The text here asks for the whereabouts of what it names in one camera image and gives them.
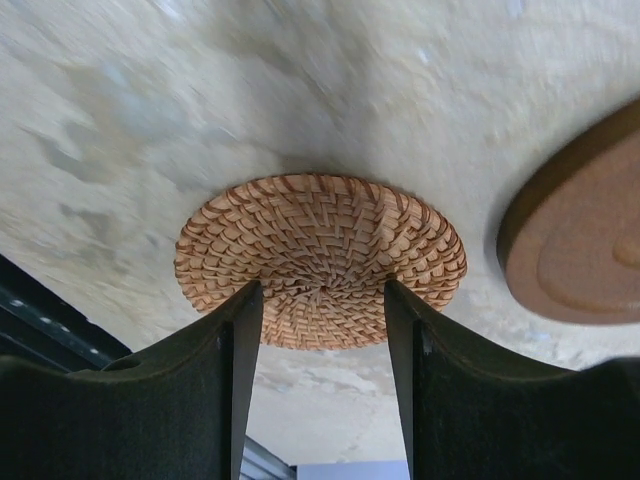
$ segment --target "woven pattern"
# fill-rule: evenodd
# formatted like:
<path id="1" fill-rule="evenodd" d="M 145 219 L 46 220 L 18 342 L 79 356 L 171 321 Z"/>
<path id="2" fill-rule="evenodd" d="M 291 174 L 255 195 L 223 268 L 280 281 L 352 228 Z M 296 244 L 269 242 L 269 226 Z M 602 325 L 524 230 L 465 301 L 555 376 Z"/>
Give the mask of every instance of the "woven pattern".
<path id="1" fill-rule="evenodd" d="M 384 342 L 387 278 L 440 310 L 466 273 L 462 243 L 438 212 L 388 187 L 326 175 L 228 190 L 189 219 L 176 250 L 176 277 L 199 312 L 258 278 L 262 342 L 301 350 Z"/>

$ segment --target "marble surface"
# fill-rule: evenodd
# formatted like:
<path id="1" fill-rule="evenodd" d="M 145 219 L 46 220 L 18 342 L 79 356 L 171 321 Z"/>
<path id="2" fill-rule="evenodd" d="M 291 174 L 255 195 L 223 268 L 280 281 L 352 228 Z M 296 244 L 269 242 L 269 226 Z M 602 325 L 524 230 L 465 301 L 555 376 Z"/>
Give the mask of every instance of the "marble surface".
<path id="1" fill-rule="evenodd" d="M 186 219 L 256 177 L 380 181 L 439 209 L 469 274 L 446 313 L 581 368 L 640 325 L 539 318 L 495 259 L 504 209 L 571 136 L 637 94 L 633 0 L 8 0 L 2 253 L 132 349 L 197 318 Z M 385 345 L 261 348 L 248 433 L 290 463 L 404 456 Z"/>

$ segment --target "brown woven object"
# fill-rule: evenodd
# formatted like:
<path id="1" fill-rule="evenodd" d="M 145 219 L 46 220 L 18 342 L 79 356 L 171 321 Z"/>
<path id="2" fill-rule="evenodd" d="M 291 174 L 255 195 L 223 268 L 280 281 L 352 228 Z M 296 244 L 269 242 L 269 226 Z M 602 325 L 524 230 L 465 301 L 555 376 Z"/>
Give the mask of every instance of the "brown woven object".
<path id="1" fill-rule="evenodd" d="M 466 273 L 462 243 L 438 212 L 388 187 L 327 175 L 232 188 L 189 219 L 176 250 L 176 277 L 199 312 L 259 278 L 262 342 L 301 350 L 384 342 L 389 277 L 440 310 Z"/>

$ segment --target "oval woven mat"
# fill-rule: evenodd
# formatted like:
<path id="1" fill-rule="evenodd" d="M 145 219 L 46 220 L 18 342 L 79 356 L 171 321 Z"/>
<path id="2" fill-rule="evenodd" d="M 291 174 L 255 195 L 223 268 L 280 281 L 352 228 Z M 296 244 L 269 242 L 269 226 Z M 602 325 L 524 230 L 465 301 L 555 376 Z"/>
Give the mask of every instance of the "oval woven mat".
<path id="1" fill-rule="evenodd" d="M 262 343 L 300 350 L 384 342 L 387 278 L 440 310 L 466 273 L 462 242 L 438 212 L 388 187 L 327 175 L 232 188 L 189 219 L 176 250 L 176 277 L 199 312 L 258 278 Z"/>

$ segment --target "woven coaster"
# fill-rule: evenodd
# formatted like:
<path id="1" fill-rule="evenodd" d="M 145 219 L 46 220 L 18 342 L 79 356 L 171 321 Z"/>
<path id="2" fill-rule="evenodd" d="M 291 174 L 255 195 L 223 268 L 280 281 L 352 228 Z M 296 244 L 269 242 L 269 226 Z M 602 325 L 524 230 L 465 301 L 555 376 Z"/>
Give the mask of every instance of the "woven coaster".
<path id="1" fill-rule="evenodd" d="M 434 209 L 327 175 L 232 188 L 189 219 L 176 250 L 176 278 L 196 310 L 212 311 L 258 278 L 262 343 L 300 350 L 384 342 L 387 278 L 441 310 L 466 273 L 462 242 Z"/>

